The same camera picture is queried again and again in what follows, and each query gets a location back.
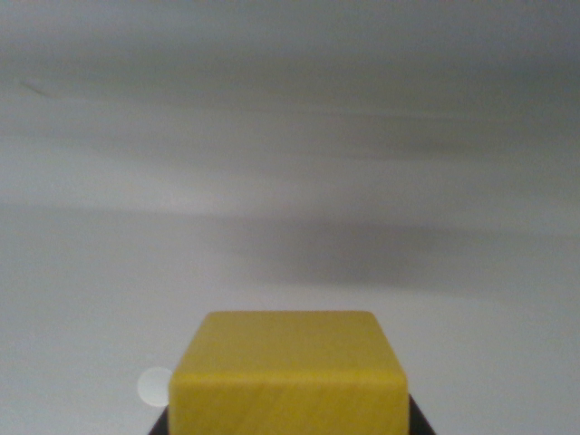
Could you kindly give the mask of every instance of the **cube top face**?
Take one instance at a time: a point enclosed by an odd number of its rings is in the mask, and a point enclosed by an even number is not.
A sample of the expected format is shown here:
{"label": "cube top face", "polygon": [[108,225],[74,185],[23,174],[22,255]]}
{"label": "cube top face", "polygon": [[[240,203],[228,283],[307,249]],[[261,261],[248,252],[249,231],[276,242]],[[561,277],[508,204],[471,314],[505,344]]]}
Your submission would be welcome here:
{"label": "cube top face", "polygon": [[374,315],[329,311],[211,313],[174,379],[276,374],[321,380],[404,378]]}

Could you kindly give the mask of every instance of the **white wall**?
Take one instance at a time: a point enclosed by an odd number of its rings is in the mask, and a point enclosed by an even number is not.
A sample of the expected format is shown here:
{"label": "white wall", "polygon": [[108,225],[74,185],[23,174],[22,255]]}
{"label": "white wall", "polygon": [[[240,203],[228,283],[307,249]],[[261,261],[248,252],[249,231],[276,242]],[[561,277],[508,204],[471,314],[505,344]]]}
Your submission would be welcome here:
{"label": "white wall", "polygon": [[578,7],[357,4],[1,6],[2,430],[145,433],[207,311],[354,308],[438,433],[578,432]]}

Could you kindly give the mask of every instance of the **white backdrop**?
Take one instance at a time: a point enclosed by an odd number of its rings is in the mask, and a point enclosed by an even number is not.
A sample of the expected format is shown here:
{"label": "white backdrop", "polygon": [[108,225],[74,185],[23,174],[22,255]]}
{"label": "white backdrop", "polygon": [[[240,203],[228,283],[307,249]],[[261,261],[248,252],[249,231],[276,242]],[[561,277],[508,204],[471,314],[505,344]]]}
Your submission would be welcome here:
{"label": "white backdrop", "polygon": [[146,433],[221,309],[373,311],[438,433],[578,432],[579,12],[0,6],[0,433]]}

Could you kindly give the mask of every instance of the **yellow block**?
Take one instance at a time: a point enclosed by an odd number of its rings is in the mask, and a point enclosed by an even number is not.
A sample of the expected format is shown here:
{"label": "yellow block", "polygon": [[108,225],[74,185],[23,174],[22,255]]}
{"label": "yellow block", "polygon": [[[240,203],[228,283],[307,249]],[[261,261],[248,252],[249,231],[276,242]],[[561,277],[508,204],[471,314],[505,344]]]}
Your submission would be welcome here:
{"label": "yellow block", "polygon": [[366,312],[218,312],[169,383],[171,435],[407,435],[407,379]]}

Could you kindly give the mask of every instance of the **black platform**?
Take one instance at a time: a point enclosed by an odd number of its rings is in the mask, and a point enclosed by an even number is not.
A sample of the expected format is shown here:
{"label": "black platform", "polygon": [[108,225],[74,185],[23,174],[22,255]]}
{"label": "black platform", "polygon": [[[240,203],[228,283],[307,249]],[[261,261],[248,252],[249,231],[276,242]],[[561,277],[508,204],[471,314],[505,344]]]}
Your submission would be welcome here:
{"label": "black platform", "polygon": [[[435,435],[435,431],[431,428],[411,396],[409,396],[409,407],[409,435]],[[163,411],[149,435],[169,435],[167,408]]]}

